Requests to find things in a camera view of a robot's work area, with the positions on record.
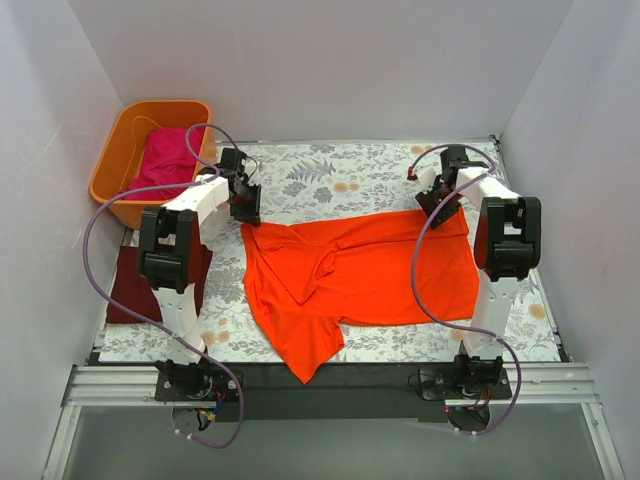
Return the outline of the floral table mat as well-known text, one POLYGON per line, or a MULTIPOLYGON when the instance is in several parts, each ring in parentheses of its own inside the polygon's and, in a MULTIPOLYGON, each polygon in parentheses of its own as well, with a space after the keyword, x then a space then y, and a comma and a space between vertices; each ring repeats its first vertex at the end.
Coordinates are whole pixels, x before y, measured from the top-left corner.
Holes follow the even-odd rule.
MULTIPOLYGON (((294 224, 350 218, 416 206, 406 169, 422 143, 246 145, 262 186, 261 217, 294 224)), ((213 251, 199 324, 212 356, 222 362, 276 362, 279 357, 253 320, 242 279, 246 259, 239 225, 218 212, 203 226, 213 251)), ((463 334, 437 324, 342 328, 341 362, 449 361, 463 334)), ((537 273, 515 296, 506 339, 522 362, 559 360, 557 328, 537 273)))

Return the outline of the pink t shirt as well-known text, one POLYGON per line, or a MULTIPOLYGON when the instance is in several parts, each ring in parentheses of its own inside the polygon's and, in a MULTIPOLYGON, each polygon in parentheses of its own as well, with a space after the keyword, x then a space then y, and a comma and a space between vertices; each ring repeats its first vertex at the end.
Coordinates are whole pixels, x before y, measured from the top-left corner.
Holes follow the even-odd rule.
POLYGON ((194 170, 200 166, 190 153, 186 143, 186 128, 172 127, 153 130, 147 137, 139 173, 122 191, 135 190, 124 201, 160 201, 164 203, 178 195, 185 188, 166 188, 140 192, 140 189, 190 183, 194 170))

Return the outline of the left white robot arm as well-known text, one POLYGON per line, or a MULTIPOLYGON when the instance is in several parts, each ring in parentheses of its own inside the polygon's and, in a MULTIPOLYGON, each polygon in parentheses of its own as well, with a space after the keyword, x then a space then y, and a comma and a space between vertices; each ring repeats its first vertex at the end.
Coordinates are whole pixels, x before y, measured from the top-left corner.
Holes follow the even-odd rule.
POLYGON ((204 365, 206 345, 197 323, 196 285, 206 274, 209 250, 201 241, 204 220, 227 204, 230 215, 252 226, 261 224, 261 186, 252 180, 250 157, 225 147, 213 169, 203 168, 198 184, 174 199, 143 211, 138 243, 138 271, 158 303, 162 325, 172 332, 167 359, 156 363, 169 386, 188 399, 208 399, 226 377, 204 365))

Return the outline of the aluminium frame rail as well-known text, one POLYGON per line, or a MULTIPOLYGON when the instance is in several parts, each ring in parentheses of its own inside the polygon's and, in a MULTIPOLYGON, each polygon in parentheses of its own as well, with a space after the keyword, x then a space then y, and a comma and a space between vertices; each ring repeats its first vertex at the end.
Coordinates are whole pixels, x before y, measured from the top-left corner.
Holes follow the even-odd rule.
POLYGON ((621 479, 587 366, 527 363, 516 402, 442 421, 411 418, 214 422, 155 399, 147 365, 73 369, 48 479, 621 479))

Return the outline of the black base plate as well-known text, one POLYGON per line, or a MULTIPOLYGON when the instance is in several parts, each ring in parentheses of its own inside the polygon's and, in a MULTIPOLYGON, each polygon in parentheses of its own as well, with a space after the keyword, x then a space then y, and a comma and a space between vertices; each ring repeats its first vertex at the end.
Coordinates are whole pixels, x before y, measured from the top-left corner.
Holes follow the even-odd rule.
POLYGON ((452 362, 327 363, 302 383, 282 363, 157 361, 155 399, 218 422, 411 418, 442 421, 445 404, 484 408, 511 399, 516 382, 505 369, 463 371, 452 362))

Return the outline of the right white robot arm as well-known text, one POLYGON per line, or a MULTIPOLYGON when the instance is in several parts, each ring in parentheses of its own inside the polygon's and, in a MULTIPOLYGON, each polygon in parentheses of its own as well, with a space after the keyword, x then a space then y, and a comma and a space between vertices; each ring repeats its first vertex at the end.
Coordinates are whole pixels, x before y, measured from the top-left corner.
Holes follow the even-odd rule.
POLYGON ((449 395, 499 398, 511 395, 503 369, 508 351, 504 333, 515 295, 541 257, 541 202, 505 187, 496 177, 497 164, 488 155, 473 161, 472 146, 437 146, 439 167, 422 168, 413 162, 407 172, 421 190, 416 196, 427 215, 423 230, 445 224, 466 199, 479 212, 473 242, 473 260, 479 290, 471 324, 450 363, 422 369, 419 381, 427 399, 449 395))

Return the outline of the folded dark red t shirt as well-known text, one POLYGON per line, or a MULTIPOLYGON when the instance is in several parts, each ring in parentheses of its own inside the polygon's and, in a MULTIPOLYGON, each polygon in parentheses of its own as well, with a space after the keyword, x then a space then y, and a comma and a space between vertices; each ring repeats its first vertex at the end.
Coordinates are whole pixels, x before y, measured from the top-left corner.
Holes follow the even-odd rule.
POLYGON ((213 252, 204 244, 186 241, 183 246, 154 243, 152 248, 122 246, 117 259, 116 277, 106 321, 111 324, 135 324, 139 314, 160 323, 162 313, 156 299, 161 289, 174 293, 192 293, 195 313, 203 305, 204 286, 213 252))

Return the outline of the orange t shirt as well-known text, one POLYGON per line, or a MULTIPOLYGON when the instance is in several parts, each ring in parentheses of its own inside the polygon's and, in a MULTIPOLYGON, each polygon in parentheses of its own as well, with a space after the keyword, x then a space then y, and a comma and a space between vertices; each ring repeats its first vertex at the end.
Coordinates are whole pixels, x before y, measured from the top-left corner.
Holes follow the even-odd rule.
POLYGON ((342 325, 472 317, 479 279, 465 215, 429 232, 426 220, 408 210, 242 226, 251 313, 302 383, 342 350, 342 325))

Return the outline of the orange plastic basket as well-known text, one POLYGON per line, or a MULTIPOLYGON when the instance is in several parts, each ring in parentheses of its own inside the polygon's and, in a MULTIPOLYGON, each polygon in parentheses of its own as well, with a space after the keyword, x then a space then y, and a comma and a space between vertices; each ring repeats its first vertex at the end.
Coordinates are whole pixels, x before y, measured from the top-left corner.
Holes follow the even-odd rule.
MULTIPOLYGON (((151 99, 127 106, 116 119, 100 160, 89 184, 93 199, 99 204, 126 189, 139 174, 149 135, 162 128, 187 129, 197 123, 209 123, 213 112, 209 105, 192 99, 151 99)), ((199 156, 208 163, 216 162, 215 133, 204 129, 203 139, 196 145, 199 156)), ((109 209, 120 222, 131 229, 140 226, 147 206, 160 206, 164 201, 122 199, 109 209)))

